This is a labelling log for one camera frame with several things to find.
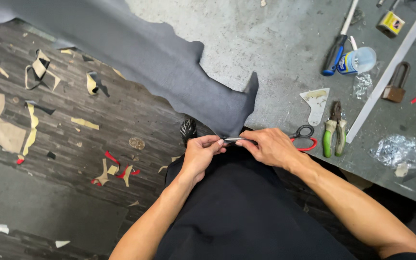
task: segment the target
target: blue-handled screwdriver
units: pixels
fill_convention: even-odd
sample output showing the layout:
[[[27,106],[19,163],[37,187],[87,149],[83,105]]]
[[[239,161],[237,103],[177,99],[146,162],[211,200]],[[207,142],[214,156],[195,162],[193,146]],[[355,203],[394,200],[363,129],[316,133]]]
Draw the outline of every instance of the blue-handled screwdriver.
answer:
[[[359,2],[359,0],[353,0],[350,12],[348,13],[343,28],[341,29],[341,33],[340,35],[338,35],[335,44],[330,48],[330,51],[327,54],[327,60],[322,70],[322,75],[324,76],[332,76],[333,74],[335,74],[338,62],[340,61],[341,55],[344,51],[344,43],[348,39],[346,33],[348,32],[352,16],[354,15],[354,10],[357,7],[357,2]]]

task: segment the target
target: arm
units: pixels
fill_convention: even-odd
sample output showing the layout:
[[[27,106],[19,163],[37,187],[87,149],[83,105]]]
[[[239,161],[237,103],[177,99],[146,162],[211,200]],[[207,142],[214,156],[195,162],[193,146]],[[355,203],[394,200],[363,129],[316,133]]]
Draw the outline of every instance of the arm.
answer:
[[[205,176],[213,155],[224,153],[224,140],[202,136],[187,143],[182,169],[155,203],[124,234],[110,260],[151,259],[193,187]]]
[[[381,258],[403,252],[416,253],[416,235],[385,207],[347,181],[322,168],[298,151],[280,129],[245,131],[239,140],[257,161],[282,167],[302,179],[361,242]]]

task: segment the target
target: person's left hand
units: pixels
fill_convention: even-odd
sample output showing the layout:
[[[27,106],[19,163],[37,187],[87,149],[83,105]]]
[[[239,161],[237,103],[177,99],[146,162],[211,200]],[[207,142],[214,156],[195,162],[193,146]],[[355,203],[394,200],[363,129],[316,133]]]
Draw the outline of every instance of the person's left hand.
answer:
[[[219,136],[202,136],[189,140],[179,173],[180,178],[188,181],[193,187],[205,177],[205,169],[213,156],[226,152],[226,145]]]

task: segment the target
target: pliers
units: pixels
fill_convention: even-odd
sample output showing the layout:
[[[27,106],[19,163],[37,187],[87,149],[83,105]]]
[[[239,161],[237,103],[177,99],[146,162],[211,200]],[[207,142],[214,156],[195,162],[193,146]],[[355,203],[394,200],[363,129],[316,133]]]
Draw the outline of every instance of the pliers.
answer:
[[[337,146],[335,148],[335,155],[341,156],[346,143],[346,120],[341,119],[341,102],[335,101],[331,111],[331,117],[325,123],[324,134],[324,156],[330,158],[332,156],[332,136],[337,130]]]

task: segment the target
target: padlock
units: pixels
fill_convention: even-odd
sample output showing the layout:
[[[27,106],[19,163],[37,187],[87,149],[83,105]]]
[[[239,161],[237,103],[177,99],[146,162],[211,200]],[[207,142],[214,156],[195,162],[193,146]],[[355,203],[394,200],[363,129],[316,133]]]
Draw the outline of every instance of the padlock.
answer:
[[[399,82],[399,86],[396,86],[395,82],[397,81],[401,67],[404,67],[404,71],[402,73],[402,78],[401,78],[401,81]],[[390,100],[392,102],[401,103],[402,98],[404,97],[404,94],[405,94],[404,84],[407,81],[409,72],[410,72],[410,64],[408,62],[399,63],[396,67],[396,70],[394,71],[392,78],[389,80],[388,86],[386,86],[386,88],[384,89],[384,92],[381,98]]]

